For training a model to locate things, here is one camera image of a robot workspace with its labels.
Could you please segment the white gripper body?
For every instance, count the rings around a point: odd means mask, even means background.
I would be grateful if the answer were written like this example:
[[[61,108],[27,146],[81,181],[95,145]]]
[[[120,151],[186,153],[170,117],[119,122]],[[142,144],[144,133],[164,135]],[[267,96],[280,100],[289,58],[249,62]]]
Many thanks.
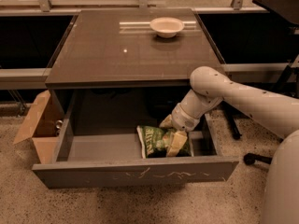
[[[200,119],[188,115],[180,104],[177,104],[171,113],[172,126],[180,131],[191,132],[199,124]]]

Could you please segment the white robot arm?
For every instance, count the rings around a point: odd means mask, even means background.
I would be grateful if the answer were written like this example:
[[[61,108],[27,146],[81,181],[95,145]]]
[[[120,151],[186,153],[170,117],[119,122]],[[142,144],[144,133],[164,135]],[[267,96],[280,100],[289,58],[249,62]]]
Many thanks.
[[[261,224],[299,224],[299,100],[234,82],[207,66],[191,73],[190,85],[161,126],[190,132],[224,101],[280,137],[267,175]]]

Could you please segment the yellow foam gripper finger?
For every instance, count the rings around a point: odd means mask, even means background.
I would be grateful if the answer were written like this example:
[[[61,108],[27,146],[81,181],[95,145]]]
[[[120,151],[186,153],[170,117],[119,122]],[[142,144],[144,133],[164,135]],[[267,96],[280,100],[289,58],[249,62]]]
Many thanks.
[[[170,134],[170,144],[166,156],[175,157],[187,142],[188,136],[185,131],[175,131]]]
[[[170,129],[173,127],[173,123],[172,123],[172,115],[169,114],[159,125],[160,128],[163,129]]]

